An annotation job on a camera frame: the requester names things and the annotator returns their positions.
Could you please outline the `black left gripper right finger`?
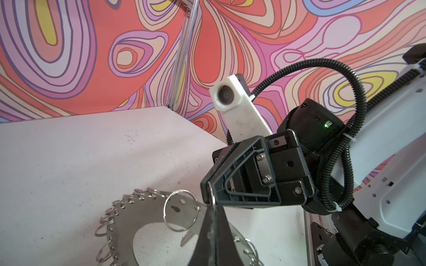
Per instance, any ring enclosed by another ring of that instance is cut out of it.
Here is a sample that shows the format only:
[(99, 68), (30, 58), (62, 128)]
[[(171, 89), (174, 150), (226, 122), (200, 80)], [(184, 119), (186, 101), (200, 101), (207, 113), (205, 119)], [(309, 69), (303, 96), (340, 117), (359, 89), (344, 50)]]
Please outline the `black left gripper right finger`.
[(222, 206), (215, 207), (216, 214), (216, 266), (242, 266), (243, 263), (234, 244), (230, 226)]

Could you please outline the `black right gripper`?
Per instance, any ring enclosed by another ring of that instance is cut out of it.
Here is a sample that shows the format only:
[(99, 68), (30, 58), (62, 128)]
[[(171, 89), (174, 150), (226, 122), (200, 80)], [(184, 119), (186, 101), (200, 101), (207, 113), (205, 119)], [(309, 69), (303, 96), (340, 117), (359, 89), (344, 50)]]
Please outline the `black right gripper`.
[(216, 150), (200, 183), (205, 204), (239, 208), (302, 206), (314, 195), (304, 153), (291, 129)]

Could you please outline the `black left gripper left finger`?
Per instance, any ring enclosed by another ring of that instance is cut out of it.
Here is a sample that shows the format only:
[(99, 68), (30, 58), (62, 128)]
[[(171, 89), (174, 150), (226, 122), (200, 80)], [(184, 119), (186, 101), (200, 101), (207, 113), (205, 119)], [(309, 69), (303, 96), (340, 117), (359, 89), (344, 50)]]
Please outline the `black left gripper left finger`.
[(216, 211), (208, 206), (189, 266), (216, 265)]

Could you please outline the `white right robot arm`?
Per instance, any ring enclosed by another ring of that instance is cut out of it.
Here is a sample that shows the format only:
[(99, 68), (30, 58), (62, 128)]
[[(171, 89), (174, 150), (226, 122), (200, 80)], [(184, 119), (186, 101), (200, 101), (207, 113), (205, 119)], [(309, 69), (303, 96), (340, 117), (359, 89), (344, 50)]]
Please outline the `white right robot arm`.
[[(210, 89), (228, 146), (202, 180), (206, 204), (303, 207), (317, 215), (352, 210), (379, 231), (409, 240), (426, 226), (426, 46), (410, 48), (407, 71), (371, 99), (360, 77), (333, 59), (291, 64), (249, 91), (241, 74)], [(271, 131), (254, 99), (274, 82), (309, 68), (343, 75), (355, 113), (343, 122), (306, 99)]]

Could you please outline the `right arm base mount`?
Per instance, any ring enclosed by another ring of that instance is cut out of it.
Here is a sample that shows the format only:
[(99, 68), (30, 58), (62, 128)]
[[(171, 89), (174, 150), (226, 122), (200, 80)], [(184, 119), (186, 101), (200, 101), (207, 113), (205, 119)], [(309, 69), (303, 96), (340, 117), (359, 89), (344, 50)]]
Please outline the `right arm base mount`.
[(354, 205), (329, 216), (305, 214), (308, 263), (311, 266), (423, 266), (426, 229), (414, 225), (405, 238), (379, 230)]

